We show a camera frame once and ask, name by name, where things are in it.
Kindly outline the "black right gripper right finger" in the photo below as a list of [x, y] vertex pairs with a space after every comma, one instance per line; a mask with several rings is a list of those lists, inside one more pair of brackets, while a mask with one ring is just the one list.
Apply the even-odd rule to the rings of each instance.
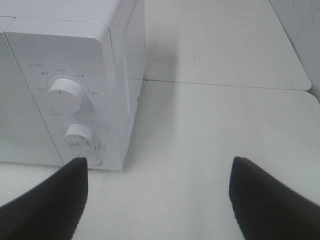
[[235, 157], [229, 199], [246, 240], [318, 240], [320, 207], [251, 160]]

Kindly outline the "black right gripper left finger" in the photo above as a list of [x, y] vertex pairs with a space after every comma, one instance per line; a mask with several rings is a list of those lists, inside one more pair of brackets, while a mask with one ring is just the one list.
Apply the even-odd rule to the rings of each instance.
[[76, 157], [0, 208], [2, 240], [70, 240], [88, 198], [88, 163]]

